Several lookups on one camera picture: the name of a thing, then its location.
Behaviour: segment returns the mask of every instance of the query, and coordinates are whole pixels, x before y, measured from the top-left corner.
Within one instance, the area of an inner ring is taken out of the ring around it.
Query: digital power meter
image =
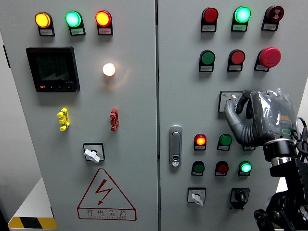
[[[26,53],[37,92],[80,90],[73,47],[30,47]]]

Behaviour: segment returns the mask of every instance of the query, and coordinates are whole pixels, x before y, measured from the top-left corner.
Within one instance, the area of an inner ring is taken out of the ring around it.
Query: electrical hazard symbol
[[[137,220],[137,212],[105,169],[97,170],[81,199],[79,219]]]

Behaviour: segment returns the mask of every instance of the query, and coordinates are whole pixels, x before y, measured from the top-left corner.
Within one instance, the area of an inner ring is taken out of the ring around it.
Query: green indicator light
[[[215,60],[215,56],[212,52],[205,52],[202,55],[202,62],[206,65],[211,64]]]
[[[196,165],[193,169],[196,173],[202,173],[204,171],[204,167],[202,165]]]
[[[249,162],[244,162],[241,165],[241,171],[242,172],[249,172],[251,170],[251,164]]]
[[[76,11],[70,11],[65,16],[66,23],[71,27],[77,27],[81,23],[81,16]]]
[[[291,135],[291,131],[288,130],[288,129],[282,129],[282,133],[283,133],[284,135]]]
[[[246,6],[241,6],[236,9],[234,13],[234,18],[238,23],[246,23],[250,19],[251,12]]]
[[[232,138],[231,138],[230,135],[225,134],[225,135],[222,135],[222,136],[219,138],[219,142],[220,142],[221,145],[223,145],[223,146],[229,146],[229,145],[232,143]]]

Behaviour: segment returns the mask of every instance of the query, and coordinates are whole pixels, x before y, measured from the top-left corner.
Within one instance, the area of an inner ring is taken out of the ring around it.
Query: white indicator light
[[[103,67],[103,73],[107,76],[113,76],[115,71],[116,67],[111,63],[105,64]]]

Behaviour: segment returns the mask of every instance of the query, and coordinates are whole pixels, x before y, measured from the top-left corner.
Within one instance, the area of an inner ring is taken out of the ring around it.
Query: cable
[[[298,127],[298,121],[301,120],[304,128],[302,133],[299,132],[299,127]],[[308,130],[307,130],[307,125],[306,122],[302,117],[297,117],[296,118],[296,131],[293,131],[292,136],[297,140],[295,147],[298,150],[298,157],[302,162],[304,162],[305,159],[308,160]]]

